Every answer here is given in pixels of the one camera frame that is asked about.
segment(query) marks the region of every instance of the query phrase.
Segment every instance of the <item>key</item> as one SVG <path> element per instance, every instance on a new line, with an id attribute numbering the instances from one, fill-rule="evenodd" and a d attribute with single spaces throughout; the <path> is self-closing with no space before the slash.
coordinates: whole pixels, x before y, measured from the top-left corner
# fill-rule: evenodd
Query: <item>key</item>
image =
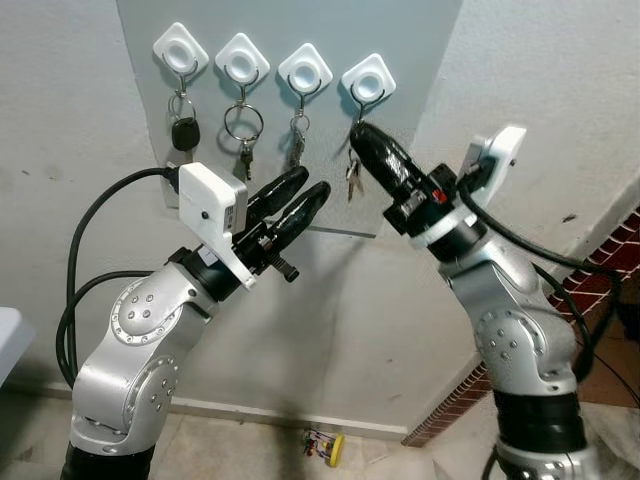
<path id="1" fill-rule="evenodd" d="M 362 186 L 362 180 L 360 179 L 360 169 L 362 163 L 357 156 L 352 156 L 351 149 L 349 149 L 349 166 L 347 167 L 346 180 L 349 184 L 348 201 L 353 198 L 353 190 L 355 188 L 362 194 L 364 194 L 364 187 Z"/>
<path id="2" fill-rule="evenodd" d="M 171 127 L 173 147 L 184 152 L 187 163 L 193 162 L 193 149 L 200 143 L 200 126 L 193 117 L 179 118 Z"/>
<path id="3" fill-rule="evenodd" d="M 253 145 L 243 142 L 240 147 L 240 161 L 244 163 L 247 172 L 247 180 L 251 180 L 251 163 L 253 162 Z"/>
<path id="4" fill-rule="evenodd" d="M 289 150 L 289 168 L 300 166 L 300 158 L 304 153 L 305 138 L 298 127 L 293 128 L 293 145 Z"/>

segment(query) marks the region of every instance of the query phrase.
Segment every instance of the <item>small toy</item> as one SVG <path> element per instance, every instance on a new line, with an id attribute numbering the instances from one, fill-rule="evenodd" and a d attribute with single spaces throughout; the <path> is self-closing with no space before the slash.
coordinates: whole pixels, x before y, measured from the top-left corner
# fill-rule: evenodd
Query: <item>small toy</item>
<path id="1" fill-rule="evenodd" d="M 311 457 L 315 452 L 331 468 L 336 468 L 344 445 L 344 435 L 338 434 L 333 438 L 317 430 L 305 430 L 303 445 L 305 455 Z"/>

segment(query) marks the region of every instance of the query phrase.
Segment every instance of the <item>gray panel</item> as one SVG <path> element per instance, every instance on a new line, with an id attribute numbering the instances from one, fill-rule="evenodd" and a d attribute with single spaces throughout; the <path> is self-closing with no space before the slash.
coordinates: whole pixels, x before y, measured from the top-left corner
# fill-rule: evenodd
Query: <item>gray panel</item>
<path id="1" fill-rule="evenodd" d="M 377 233 L 382 211 L 390 201 L 365 176 L 365 196 L 356 192 L 354 201 L 347 204 L 346 138 L 357 108 L 340 85 L 340 77 L 369 54 L 382 55 L 398 88 L 367 118 L 409 147 L 460 4 L 461 0 L 118 0 L 151 142 L 161 165 L 183 156 L 176 157 L 171 147 L 166 113 L 167 99 L 178 81 L 153 55 L 155 40 L 179 21 L 209 54 L 210 65 L 188 88 L 202 130 L 195 159 L 220 165 L 238 176 L 243 174 L 242 165 L 237 162 L 239 144 L 226 135 L 222 115 L 239 97 L 239 91 L 213 67 L 213 58 L 238 32 L 246 33 L 267 58 L 271 64 L 269 75 L 248 95 L 248 102 L 260 109 L 266 121 L 255 148 L 250 192 L 273 179 L 286 165 L 289 119 L 297 98 L 277 76 L 277 67 L 301 44 L 313 43 L 334 74 L 331 85 L 312 99 L 306 110 L 312 126 L 302 163 L 311 172 L 309 184 L 328 180 L 333 187 L 314 226 L 370 234 Z"/>

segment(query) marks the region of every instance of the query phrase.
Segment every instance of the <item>robotic arm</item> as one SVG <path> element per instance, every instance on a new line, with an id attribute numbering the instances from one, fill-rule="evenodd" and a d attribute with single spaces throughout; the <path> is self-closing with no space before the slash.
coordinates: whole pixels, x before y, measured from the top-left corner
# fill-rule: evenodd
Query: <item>robotic arm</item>
<path id="1" fill-rule="evenodd" d="M 428 248 L 467 311 L 498 409 L 498 462 L 510 479 L 599 479 L 587 446 L 571 369 L 575 338 L 547 302 L 533 265 L 490 233 L 460 201 L 485 206 L 503 182 L 526 131 L 476 139 L 458 176 L 444 164 L 423 173 L 391 137 L 358 122 L 350 142 L 393 197 L 385 218 Z"/>
<path id="2" fill-rule="evenodd" d="M 329 184 L 301 194 L 270 227 L 263 220 L 289 203 L 308 176 L 297 167 L 247 202 L 235 178 L 198 163 L 180 167 L 172 182 L 180 218 L 204 245 L 181 248 L 116 300 L 107 333 L 74 384 L 63 480 L 148 477 L 180 369 L 218 302 L 240 285 L 250 289 L 270 265 L 289 282 L 298 276 L 279 254 L 309 226 Z"/>

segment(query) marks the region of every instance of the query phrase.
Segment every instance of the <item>floor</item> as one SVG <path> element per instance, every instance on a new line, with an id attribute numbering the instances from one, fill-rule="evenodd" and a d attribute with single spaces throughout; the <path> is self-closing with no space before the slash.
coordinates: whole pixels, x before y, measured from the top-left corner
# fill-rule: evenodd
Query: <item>floor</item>
<path id="1" fill-rule="evenodd" d="M 425 449 L 348 437 L 337 469 L 317 457 L 302 455 L 299 430 L 171 414 L 156 447 L 152 478 L 477 479 L 495 438 L 494 407 L 488 400 Z M 605 453 L 605 478 L 637 479 L 638 470 L 616 455 L 636 463 L 640 417 L 637 411 L 612 408 L 617 407 L 589 405 L 584 409 L 585 416 L 594 419 L 590 420 L 591 435 Z M 70 402 L 0 392 L 0 412 L 0 480 L 59 479 L 68 442 Z M 620 432 L 627 436 L 620 438 Z M 611 449 L 604 445 L 605 440 Z M 494 472 L 491 478 L 504 476 Z"/>

